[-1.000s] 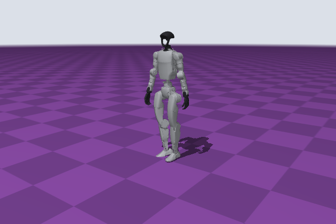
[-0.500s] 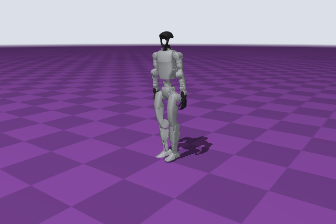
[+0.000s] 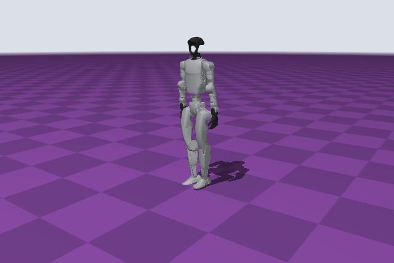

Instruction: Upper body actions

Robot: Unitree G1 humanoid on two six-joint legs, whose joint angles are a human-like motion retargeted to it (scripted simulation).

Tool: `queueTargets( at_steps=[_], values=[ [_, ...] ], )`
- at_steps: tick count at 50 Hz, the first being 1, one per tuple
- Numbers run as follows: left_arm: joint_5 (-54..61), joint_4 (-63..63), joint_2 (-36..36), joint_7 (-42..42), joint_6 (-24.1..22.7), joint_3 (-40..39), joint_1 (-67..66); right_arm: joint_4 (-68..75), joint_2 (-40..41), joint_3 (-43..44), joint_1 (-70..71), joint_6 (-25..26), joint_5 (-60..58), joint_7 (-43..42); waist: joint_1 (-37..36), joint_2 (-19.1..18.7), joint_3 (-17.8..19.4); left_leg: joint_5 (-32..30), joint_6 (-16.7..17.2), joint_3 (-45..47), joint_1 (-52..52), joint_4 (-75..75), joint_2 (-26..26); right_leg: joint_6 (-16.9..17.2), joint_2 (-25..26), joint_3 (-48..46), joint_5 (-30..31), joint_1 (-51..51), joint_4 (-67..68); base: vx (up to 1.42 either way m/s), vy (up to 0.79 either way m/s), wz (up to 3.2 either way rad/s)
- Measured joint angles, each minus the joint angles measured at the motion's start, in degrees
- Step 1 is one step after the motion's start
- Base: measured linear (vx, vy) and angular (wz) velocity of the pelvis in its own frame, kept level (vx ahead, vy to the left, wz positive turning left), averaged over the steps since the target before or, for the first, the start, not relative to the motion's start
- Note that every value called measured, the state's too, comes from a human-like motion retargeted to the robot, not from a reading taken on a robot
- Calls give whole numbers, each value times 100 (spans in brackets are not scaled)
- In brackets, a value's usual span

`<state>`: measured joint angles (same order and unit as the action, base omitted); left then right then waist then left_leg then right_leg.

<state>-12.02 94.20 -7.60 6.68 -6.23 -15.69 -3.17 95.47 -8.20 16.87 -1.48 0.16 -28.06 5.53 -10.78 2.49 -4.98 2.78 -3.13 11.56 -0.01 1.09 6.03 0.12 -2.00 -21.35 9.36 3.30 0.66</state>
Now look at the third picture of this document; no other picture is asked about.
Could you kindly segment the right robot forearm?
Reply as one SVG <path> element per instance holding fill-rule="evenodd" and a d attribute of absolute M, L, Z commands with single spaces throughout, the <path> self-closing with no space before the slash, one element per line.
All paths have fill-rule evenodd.
<path fill-rule="evenodd" d="M 187 90 L 186 89 L 181 89 L 181 88 L 179 88 L 179 93 L 180 93 L 180 98 L 179 98 L 179 100 L 180 100 L 180 103 L 183 103 L 183 107 L 186 107 L 186 105 L 187 105 L 187 103 L 186 103 L 186 92 L 187 92 Z M 180 103 L 179 103 L 179 105 L 180 105 Z"/>

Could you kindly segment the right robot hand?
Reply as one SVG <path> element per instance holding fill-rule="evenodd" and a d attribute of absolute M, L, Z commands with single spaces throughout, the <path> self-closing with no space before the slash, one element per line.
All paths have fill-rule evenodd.
<path fill-rule="evenodd" d="M 187 107 L 187 106 L 186 106 Z M 183 103 L 180 103 L 180 109 L 181 109 L 181 111 L 180 111 L 180 118 L 182 117 L 182 110 L 184 109 L 184 108 L 186 108 L 186 107 L 183 107 Z"/>

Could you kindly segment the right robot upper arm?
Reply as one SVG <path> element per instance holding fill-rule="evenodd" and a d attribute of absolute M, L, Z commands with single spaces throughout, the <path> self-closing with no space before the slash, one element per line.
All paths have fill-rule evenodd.
<path fill-rule="evenodd" d="M 185 84 L 185 66 L 184 66 L 185 61 L 182 61 L 180 63 L 180 77 L 181 77 L 182 80 L 177 83 L 177 86 L 179 88 L 181 88 L 181 89 L 185 89 L 186 88 L 186 84 Z"/>

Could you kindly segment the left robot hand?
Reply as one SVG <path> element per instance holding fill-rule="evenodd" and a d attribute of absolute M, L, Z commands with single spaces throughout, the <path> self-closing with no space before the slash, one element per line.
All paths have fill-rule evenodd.
<path fill-rule="evenodd" d="M 218 117 L 217 117 L 217 114 L 218 114 L 218 112 L 217 113 L 215 113 L 215 109 L 214 108 L 211 108 L 211 114 L 212 114 L 212 118 L 211 118 L 211 121 L 210 121 L 210 123 L 208 124 L 208 126 L 211 124 L 211 127 L 210 128 L 208 128 L 208 129 L 213 129 L 213 128 L 215 128 L 217 125 L 218 125 Z"/>

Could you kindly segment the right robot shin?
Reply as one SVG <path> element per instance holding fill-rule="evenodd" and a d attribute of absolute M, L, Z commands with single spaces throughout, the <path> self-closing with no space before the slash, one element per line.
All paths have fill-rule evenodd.
<path fill-rule="evenodd" d="M 187 149 L 188 164 L 190 166 L 190 171 L 191 171 L 191 178 L 194 178 L 196 176 L 196 164 L 198 162 L 198 152 L 196 150 L 194 151 L 190 150 L 189 148 L 187 148 L 187 145 L 186 145 L 186 149 Z"/>

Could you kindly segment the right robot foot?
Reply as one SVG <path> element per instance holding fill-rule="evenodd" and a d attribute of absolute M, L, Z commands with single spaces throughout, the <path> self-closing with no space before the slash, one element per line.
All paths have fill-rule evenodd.
<path fill-rule="evenodd" d="M 194 176 L 193 176 L 194 177 Z M 196 177 L 196 178 L 195 178 Z M 185 182 L 182 182 L 183 185 L 191 185 L 194 184 L 195 182 L 198 182 L 202 177 L 198 174 L 194 178 L 188 178 Z"/>

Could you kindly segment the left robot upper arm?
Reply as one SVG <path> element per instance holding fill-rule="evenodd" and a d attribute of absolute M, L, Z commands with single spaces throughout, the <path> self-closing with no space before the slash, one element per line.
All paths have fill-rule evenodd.
<path fill-rule="evenodd" d="M 214 64 L 212 62 L 203 61 L 203 69 L 206 71 L 206 78 L 208 85 L 206 92 L 212 92 L 212 85 L 214 85 Z"/>

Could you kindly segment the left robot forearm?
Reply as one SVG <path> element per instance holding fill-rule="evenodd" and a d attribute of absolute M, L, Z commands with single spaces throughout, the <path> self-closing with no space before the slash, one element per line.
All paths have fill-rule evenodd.
<path fill-rule="evenodd" d="M 211 108 L 215 109 L 215 113 L 217 113 L 219 111 L 216 96 L 217 96 L 217 92 L 216 92 L 215 86 L 212 85 L 212 92 L 209 94 L 209 98 L 210 98 L 210 106 L 211 106 Z"/>

